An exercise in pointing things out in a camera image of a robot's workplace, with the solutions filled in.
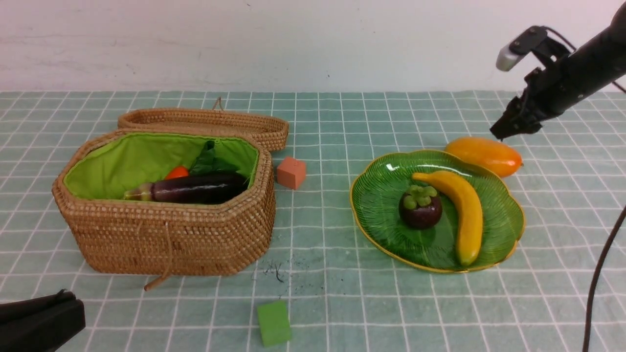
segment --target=basket handle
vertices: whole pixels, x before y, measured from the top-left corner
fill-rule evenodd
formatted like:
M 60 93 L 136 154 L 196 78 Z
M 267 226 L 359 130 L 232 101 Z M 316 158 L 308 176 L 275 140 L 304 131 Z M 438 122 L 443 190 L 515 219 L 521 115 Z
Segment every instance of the basket handle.
M 224 111 L 224 107 L 222 106 L 222 97 L 221 96 L 217 97 L 217 99 L 215 100 L 215 104 L 213 104 L 213 108 L 211 110 L 215 110 L 217 105 L 220 105 L 220 110 Z
M 168 245 L 168 249 L 169 249 L 169 262 L 167 264 L 167 267 L 165 267 L 165 270 L 163 271 L 163 274 L 161 274 L 161 276 L 159 276 L 158 278 L 150 281 L 146 286 L 143 287 L 144 291 L 150 291 L 151 289 L 157 287 L 158 285 L 160 285 L 161 283 L 163 283 L 163 281 L 167 280 L 168 277 L 170 277 L 170 275 L 172 275 L 170 273 L 170 269 L 172 268 L 172 262 L 174 261 L 174 253 L 173 253 L 173 248 L 172 248 L 172 240 L 170 239 L 170 230 L 168 228 L 168 222 L 165 222 L 165 237 L 167 239 L 167 245 Z

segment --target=leaf-shaped plate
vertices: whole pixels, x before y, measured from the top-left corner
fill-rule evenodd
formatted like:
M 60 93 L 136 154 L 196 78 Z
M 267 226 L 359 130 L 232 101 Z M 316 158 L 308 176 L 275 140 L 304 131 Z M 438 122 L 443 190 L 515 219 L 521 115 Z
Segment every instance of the leaf-shaped plate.
M 440 194 L 443 215 L 430 229 L 411 229 L 398 213 L 402 194 L 416 184 L 411 175 L 437 170 L 462 175 L 476 189 L 483 206 L 481 250 L 468 267 L 456 259 L 458 213 L 447 196 Z M 433 272 L 468 272 L 495 266 L 515 252 L 526 227 L 524 211 L 502 179 L 439 150 L 392 153 L 375 159 L 352 184 L 350 203 L 357 225 L 376 247 L 407 265 Z

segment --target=wicker basket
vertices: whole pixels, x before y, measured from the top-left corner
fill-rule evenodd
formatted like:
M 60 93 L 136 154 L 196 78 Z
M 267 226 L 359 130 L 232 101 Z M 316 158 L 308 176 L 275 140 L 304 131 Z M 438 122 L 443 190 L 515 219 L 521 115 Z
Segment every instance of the wicker basket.
M 270 151 L 285 147 L 289 124 L 223 110 L 162 108 L 122 115 L 118 129 L 86 142 L 54 181 L 54 200 L 87 263 L 110 274 L 232 275 L 268 249 L 276 213 Z M 87 154 L 128 133 L 235 137 L 259 151 L 252 186 L 220 205 L 127 202 L 75 197 L 68 172 Z

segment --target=black cable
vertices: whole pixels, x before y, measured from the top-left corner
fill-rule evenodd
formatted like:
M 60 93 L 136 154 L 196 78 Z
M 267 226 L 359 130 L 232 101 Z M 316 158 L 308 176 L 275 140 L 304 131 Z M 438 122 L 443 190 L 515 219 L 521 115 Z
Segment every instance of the black cable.
M 558 36 L 565 44 L 569 45 L 572 50 L 576 51 L 576 47 L 569 42 L 569 40 L 565 39 L 559 32 L 555 31 L 550 27 L 544 26 L 547 31 L 552 32 L 555 36 Z M 622 92 L 626 93 L 626 90 L 620 86 L 617 82 L 613 82 L 613 84 Z M 595 266 L 595 270 L 593 272 L 593 277 L 591 279 L 591 285 L 589 286 L 589 294 L 587 295 L 587 312 L 585 314 L 585 335 L 583 338 L 583 352 L 589 351 L 589 340 L 591 338 L 591 322 L 592 322 L 592 311 L 593 311 L 593 297 L 595 296 L 595 288 L 598 286 L 598 279 L 600 279 L 600 271 L 602 270 L 602 266 L 604 265 L 604 260 L 607 258 L 608 250 L 611 248 L 613 244 L 613 240 L 615 240 L 615 236 L 617 236 L 617 232 L 620 230 L 622 223 L 626 219 L 626 205 L 622 210 L 619 218 L 615 222 L 611 233 L 608 235 L 607 242 L 604 244 L 604 248 L 602 248 L 602 253 L 600 253 L 600 258 L 598 258 L 598 264 Z

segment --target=yellow banana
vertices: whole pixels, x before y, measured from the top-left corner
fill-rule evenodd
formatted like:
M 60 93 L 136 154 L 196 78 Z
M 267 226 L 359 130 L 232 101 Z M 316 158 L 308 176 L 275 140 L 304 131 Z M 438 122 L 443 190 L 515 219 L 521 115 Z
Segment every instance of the yellow banana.
M 430 184 L 452 200 L 459 214 L 456 256 L 462 266 L 474 263 L 483 241 L 483 207 L 474 187 L 461 175 L 447 170 L 416 172 L 412 178 Z

